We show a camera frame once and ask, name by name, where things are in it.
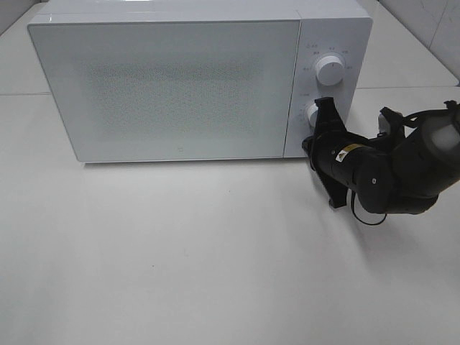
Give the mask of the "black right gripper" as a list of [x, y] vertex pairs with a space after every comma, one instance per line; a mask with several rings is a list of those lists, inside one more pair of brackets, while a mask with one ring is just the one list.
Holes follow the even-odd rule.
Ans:
[[[333, 97], [321, 97], [316, 126], [344, 127]], [[302, 143], [312, 170], [318, 176], [332, 208], [346, 205], [349, 190], [356, 191], [359, 178], [359, 136], [350, 132], [329, 131], [314, 134]]]

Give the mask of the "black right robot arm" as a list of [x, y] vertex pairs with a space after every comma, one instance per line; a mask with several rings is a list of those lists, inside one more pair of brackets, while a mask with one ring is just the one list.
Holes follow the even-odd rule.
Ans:
[[369, 213], [420, 214], [459, 181], [458, 102], [407, 116], [384, 107], [371, 139], [346, 129], [333, 98], [315, 105], [302, 147], [333, 208], [357, 198]]

